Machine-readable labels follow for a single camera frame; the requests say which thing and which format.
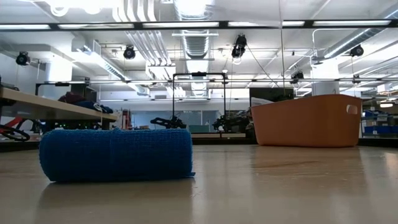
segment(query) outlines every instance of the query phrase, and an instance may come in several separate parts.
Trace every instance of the wheel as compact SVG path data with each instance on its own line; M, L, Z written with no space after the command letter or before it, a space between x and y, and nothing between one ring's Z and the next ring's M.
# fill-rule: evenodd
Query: wheel
M6 138L9 138L9 139L12 139L12 140L15 140L15 141L21 141L21 142L25 142L25 141L30 140L30 136L24 131L21 131L21 130L12 128L12 127L4 126L4 125L1 125L1 124L0 124L0 129L3 130L3 132L1 132L0 134L2 134ZM11 131L12 133L18 133L18 134L21 135L21 137L17 138L17 137L15 137L15 135L8 134L5 131Z

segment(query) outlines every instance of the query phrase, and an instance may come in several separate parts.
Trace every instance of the blue fabric roll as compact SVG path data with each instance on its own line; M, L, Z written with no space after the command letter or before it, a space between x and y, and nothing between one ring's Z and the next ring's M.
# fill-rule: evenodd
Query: blue fabric roll
M40 142L51 181L108 182L193 177L192 139L185 129L54 130Z

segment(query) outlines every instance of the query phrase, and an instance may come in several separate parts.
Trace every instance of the bin handle hole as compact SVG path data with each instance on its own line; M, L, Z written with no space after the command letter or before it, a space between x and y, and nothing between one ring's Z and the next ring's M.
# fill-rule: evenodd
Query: bin handle hole
M358 114L358 107L355 105L347 105L346 110L348 114Z

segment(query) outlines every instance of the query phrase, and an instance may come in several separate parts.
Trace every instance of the wooden table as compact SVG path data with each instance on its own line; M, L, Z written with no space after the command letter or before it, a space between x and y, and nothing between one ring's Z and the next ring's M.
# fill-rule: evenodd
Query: wooden table
M109 124L118 119L111 114L104 114L81 106L50 100L4 87L0 87L0 100L15 101L12 106L0 105L0 108L2 107L2 110L0 109L2 116L19 116L26 119L46 121L102 121L103 129L109 129Z

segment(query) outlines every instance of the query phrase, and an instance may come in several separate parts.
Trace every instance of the orange plastic bin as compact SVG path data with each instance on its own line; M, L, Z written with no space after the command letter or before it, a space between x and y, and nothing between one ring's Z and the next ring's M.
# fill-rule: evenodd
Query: orange plastic bin
M350 147L359 139L360 98L311 96L251 108L259 145Z

